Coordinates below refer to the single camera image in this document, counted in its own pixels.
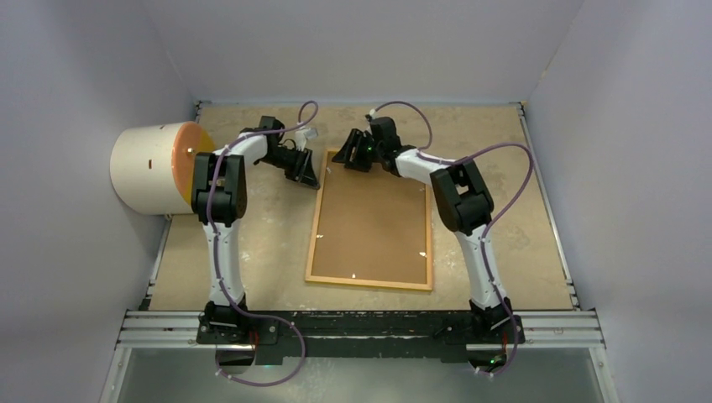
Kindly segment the aluminium rail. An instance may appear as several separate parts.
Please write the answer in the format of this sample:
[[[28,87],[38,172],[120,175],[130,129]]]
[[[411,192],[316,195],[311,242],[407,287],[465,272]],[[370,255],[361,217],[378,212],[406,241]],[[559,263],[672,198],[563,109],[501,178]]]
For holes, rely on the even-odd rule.
[[[462,345],[468,350],[494,350],[518,344],[522,348],[601,348],[604,337],[593,311],[523,311],[514,337],[510,327],[492,336],[475,334],[464,312],[445,311],[288,311],[285,315],[307,341],[426,340]],[[234,331],[208,335],[196,311],[129,311],[118,336],[125,348],[197,348],[224,345],[241,348],[274,345],[294,336],[277,320],[257,326],[254,337]]]

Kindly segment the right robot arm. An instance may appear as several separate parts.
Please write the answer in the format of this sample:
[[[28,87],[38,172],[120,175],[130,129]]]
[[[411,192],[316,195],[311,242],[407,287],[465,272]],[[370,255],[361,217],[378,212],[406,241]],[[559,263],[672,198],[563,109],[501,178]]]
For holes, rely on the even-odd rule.
[[[394,176],[429,186],[443,225],[461,248],[469,278],[469,305],[474,317],[474,336],[490,342],[516,324],[510,300],[488,254],[491,244],[485,233],[493,222],[494,200],[476,164],[457,162],[421,152],[405,145],[392,118],[373,118],[369,129],[354,128],[332,162],[361,172],[378,163]]]

